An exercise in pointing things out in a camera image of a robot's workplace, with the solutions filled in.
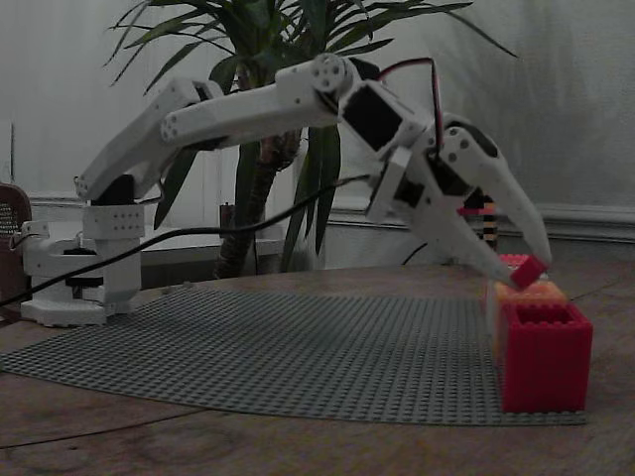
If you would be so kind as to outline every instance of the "white robotic arm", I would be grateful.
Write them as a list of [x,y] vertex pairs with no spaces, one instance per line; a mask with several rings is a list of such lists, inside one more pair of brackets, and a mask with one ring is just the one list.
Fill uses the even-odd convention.
[[[213,82],[175,80],[76,179],[78,196],[89,203],[82,237],[56,242],[46,224],[25,224],[23,235],[35,235],[24,248],[26,272],[36,285],[139,245],[145,220],[137,200],[160,182],[183,148],[221,149],[341,123],[385,164],[374,182],[371,220],[394,210],[417,235],[522,288],[551,263],[543,221],[493,142],[459,118],[445,122],[444,148],[437,154],[426,114],[380,82],[361,80],[352,62],[334,55],[280,70],[273,85],[228,96]],[[521,270],[522,276],[512,275],[458,215],[477,186],[508,212],[534,250],[533,269]],[[59,283],[25,302],[23,315],[44,325],[103,323],[128,310],[141,286],[140,269],[135,256]]]

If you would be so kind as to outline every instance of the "stacked lego bricks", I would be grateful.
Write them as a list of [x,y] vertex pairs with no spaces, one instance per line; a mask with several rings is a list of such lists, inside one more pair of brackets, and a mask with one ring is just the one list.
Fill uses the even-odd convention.
[[[530,258],[501,259],[516,270]],[[490,282],[486,319],[503,412],[584,410],[593,328],[547,275],[521,292]]]

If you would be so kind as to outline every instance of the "brown object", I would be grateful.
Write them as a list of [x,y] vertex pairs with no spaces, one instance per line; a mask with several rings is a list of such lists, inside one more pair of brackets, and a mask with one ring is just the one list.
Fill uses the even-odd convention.
[[[0,408],[11,409],[0,412],[0,447],[5,448],[0,474],[634,474],[635,426],[629,422],[635,417],[635,265],[559,263],[550,277],[597,330],[588,425],[463,428],[228,414],[0,374]],[[413,266],[201,286],[321,296],[475,298],[484,282],[461,267]],[[161,295],[152,290],[140,300]],[[62,332],[13,324],[0,329],[0,352]]]
[[[22,257],[18,251],[11,251],[13,234],[20,231],[22,223],[31,220],[31,202],[18,187],[0,183],[0,300],[23,293],[29,279],[24,274]],[[0,315],[7,320],[19,317],[19,305],[0,309]]]

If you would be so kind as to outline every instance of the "black cable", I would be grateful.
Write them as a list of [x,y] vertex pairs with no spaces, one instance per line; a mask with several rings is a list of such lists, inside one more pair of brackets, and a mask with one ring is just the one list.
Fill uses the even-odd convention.
[[227,235],[254,234],[260,230],[264,230],[266,228],[269,228],[272,225],[275,225],[276,223],[286,220],[287,218],[289,218],[296,212],[302,210],[304,207],[320,199],[323,195],[326,195],[342,186],[348,185],[349,183],[353,183],[354,181],[364,181],[368,179],[370,179],[370,175],[364,175],[364,176],[358,176],[358,177],[352,177],[352,178],[342,178],[336,181],[333,185],[325,186],[319,191],[313,193],[312,195],[305,198],[304,200],[302,200],[301,202],[299,202],[292,208],[288,209],[287,211],[284,211],[272,218],[269,218],[268,220],[265,220],[261,223],[257,223],[255,225],[249,225],[242,228],[234,228],[234,229],[224,229],[224,228],[217,228],[217,227],[214,227],[214,228],[201,227],[201,228],[188,228],[185,230],[169,231],[167,233],[164,233],[163,235],[156,236],[155,238],[152,238],[146,241],[145,243],[125,253],[122,253],[121,255],[109,258],[100,263],[95,263],[94,265],[86,266],[76,271],[71,271],[70,273],[66,273],[65,275],[58,276],[57,278],[53,278],[37,286],[34,286],[17,296],[11,297],[9,299],[5,299],[0,302],[0,307],[4,307],[14,302],[18,302],[22,300],[23,298],[28,298],[30,295],[34,293],[43,291],[47,288],[50,288],[51,286],[56,285],[57,283],[61,283],[62,281],[68,280],[70,278],[74,278],[75,276],[83,275],[85,273],[90,273],[92,271],[100,270],[101,268],[114,265],[115,263],[123,261],[126,258],[130,258],[131,256],[134,256],[137,253],[140,253],[147,248],[150,248],[152,246],[155,246],[158,243],[162,243],[172,238],[179,238],[180,236],[190,236],[190,235],[219,235],[221,233],[227,234]]
[[406,266],[408,263],[410,263],[410,260],[412,260],[415,256],[417,256],[417,254],[422,251],[424,248],[426,248],[428,246],[428,243],[424,243],[423,245],[421,245],[419,248],[417,248],[415,251],[413,251],[410,256],[408,258],[406,258],[406,260],[404,260],[404,262],[401,264],[401,266]]
[[13,236],[11,237],[11,239],[9,240],[9,251],[16,251],[18,248],[20,248],[20,246],[22,245],[22,243],[24,243],[25,241],[27,241],[29,238],[31,238],[32,236],[40,236],[36,233],[30,233],[28,235],[23,236],[22,238],[20,238],[17,243],[14,243],[13,241]]
[[432,58],[414,58],[399,61],[392,66],[379,73],[378,80],[385,79],[388,75],[404,67],[414,66],[416,64],[429,64],[432,67],[432,86],[433,86],[433,102],[435,104],[435,129],[437,136],[437,155],[439,155],[444,144],[444,114],[441,109],[441,93],[439,91],[439,76],[437,75],[437,65]]

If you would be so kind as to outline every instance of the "gray lego baseplate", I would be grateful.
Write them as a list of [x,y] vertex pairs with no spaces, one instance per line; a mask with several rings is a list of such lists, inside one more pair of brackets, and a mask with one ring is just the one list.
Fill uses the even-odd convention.
[[443,425],[504,414],[477,300],[180,290],[6,354],[6,372],[222,411]]

